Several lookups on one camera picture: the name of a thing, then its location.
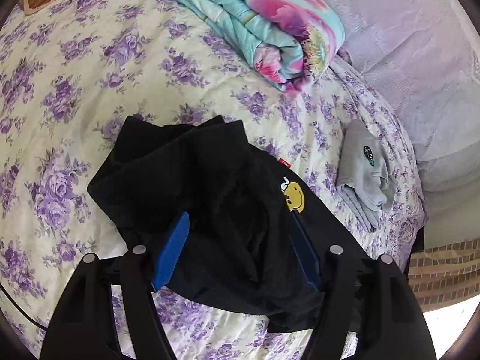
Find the beige checkered curtain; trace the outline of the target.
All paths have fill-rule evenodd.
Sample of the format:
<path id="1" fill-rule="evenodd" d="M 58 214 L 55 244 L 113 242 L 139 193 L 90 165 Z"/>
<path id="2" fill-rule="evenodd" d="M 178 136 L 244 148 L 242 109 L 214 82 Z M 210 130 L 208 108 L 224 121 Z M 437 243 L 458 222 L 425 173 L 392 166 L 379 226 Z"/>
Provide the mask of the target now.
<path id="1" fill-rule="evenodd" d="M 453 306 L 479 295 L 479 239 L 411 255 L 408 283 L 424 312 Z"/>

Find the grey folded garment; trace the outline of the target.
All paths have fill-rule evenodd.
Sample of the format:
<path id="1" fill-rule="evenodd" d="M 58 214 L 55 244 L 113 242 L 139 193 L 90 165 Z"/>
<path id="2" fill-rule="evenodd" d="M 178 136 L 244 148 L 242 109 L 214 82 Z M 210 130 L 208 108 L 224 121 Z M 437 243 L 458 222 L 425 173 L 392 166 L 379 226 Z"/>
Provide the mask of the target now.
<path id="1" fill-rule="evenodd" d="M 344 134 L 336 189 L 366 231 L 380 228 L 381 215 L 391 210 L 397 185 L 383 145 L 362 120 L 352 120 Z"/>

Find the floral folded blanket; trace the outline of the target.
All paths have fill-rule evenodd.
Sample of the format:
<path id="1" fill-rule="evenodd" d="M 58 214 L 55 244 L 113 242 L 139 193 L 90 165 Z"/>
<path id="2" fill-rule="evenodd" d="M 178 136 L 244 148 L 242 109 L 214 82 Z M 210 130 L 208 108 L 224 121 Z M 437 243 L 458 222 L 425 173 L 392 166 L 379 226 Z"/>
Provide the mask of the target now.
<path id="1" fill-rule="evenodd" d="M 319 79 L 345 41 L 323 0 L 175 0 L 205 21 L 247 64 L 284 93 Z"/>

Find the purple floral bedsheet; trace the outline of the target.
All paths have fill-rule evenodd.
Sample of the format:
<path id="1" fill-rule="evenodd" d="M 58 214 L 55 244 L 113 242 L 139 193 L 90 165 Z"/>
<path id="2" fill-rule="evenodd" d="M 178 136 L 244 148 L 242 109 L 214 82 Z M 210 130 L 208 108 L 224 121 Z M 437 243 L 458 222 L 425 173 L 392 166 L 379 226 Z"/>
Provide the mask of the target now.
<path id="1" fill-rule="evenodd" d="M 407 263 L 425 222 L 414 150 L 387 101 L 340 58 L 312 88 L 281 94 L 173 0 L 59 0 L 1 29 L 1 312 L 33 355 L 81 257 L 125 252 L 87 184 L 128 116 L 157 125 L 244 122 L 372 257 Z M 398 188 L 367 232 L 335 188 L 343 130 L 362 119 Z"/>

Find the black pants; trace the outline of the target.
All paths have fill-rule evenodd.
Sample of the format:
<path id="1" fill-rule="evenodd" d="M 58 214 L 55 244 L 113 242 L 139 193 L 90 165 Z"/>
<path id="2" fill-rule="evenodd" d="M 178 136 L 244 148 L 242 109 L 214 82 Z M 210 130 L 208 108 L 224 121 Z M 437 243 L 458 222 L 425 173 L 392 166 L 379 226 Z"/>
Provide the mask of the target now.
<path id="1" fill-rule="evenodd" d="M 156 250 L 190 218 L 169 288 L 193 302 L 263 315 L 268 331 L 311 329 L 323 291 L 310 285 L 290 234 L 320 261 L 332 245 L 365 251 L 292 170 L 247 141 L 241 121 L 162 127 L 128 117 L 88 193 L 125 243 Z"/>

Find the white lace bed headboard cover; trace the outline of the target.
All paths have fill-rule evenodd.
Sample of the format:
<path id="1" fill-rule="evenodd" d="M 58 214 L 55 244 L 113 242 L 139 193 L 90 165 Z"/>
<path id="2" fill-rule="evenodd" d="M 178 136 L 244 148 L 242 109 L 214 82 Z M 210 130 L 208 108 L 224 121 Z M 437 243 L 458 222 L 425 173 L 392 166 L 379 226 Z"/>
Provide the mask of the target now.
<path id="1" fill-rule="evenodd" d="M 479 34 L 457 0 L 324 0 L 343 57 L 394 108 L 414 146 L 428 247 L 479 237 Z"/>

